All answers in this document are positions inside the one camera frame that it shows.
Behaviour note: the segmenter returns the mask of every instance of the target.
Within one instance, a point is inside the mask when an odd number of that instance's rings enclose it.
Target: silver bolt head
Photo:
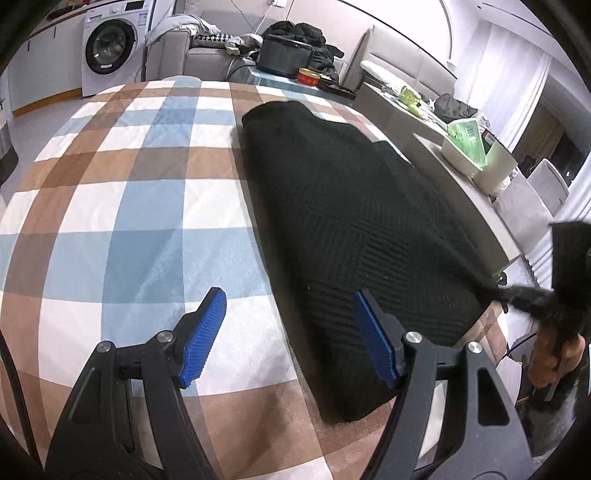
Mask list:
[[[409,343],[421,343],[423,341],[423,336],[418,332],[408,332],[404,337]]]
[[[468,343],[468,350],[470,350],[472,353],[481,353],[482,345],[478,342],[470,342]]]
[[[156,340],[160,343],[169,343],[169,341],[173,339],[173,336],[174,334],[170,330],[165,330],[156,336]]]
[[[107,353],[111,349],[111,342],[106,340],[96,346],[96,351],[99,353]]]

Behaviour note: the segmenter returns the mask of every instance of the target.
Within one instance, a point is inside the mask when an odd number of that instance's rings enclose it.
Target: white cloth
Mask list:
[[[241,35],[240,37],[232,37],[228,40],[224,46],[226,47],[226,52],[230,55],[240,55],[240,50],[238,47],[262,47],[262,37],[255,33],[247,33],[246,35]]]
[[[152,30],[146,33],[144,37],[146,46],[149,47],[156,43],[167,31],[179,27],[188,28],[193,35],[217,35],[222,32],[215,25],[211,25],[194,15],[173,15],[162,20]]]
[[[481,21],[457,69],[454,97],[481,111],[513,152],[540,100],[550,61],[533,43]]]

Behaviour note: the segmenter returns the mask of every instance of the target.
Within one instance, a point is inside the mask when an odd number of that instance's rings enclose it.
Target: washing machine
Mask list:
[[[115,2],[86,12],[82,34],[82,95],[139,82],[152,0]]]

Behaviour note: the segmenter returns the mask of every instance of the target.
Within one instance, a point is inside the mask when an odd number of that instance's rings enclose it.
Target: white floor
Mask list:
[[[34,110],[8,122],[10,138],[18,154],[13,174],[0,187],[0,218],[37,155],[53,135],[88,99],[73,99]]]

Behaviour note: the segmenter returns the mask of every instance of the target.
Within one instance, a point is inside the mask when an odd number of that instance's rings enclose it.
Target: black clothing pile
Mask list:
[[[278,35],[289,40],[301,41],[312,46],[312,58],[309,69],[329,76],[335,82],[339,81],[339,74],[335,69],[335,57],[343,58],[345,54],[337,47],[326,44],[322,30],[307,23],[294,25],[289,21],[274,23],[263,33],[266,35]]]
[[[470,118],[477,112],[477,109],[456,100],[449,93],[444,93],[435,100],[435,115],[447,124],[460,118]]]
[[[438,192],[387,142],[298,102],[266,103],[242,122],[246,171],[261,189],[324,381],[342,419],[360,419],[395,392],[359,334],[356,290],[368,288],[407,330],[451,346],[496,285]]]

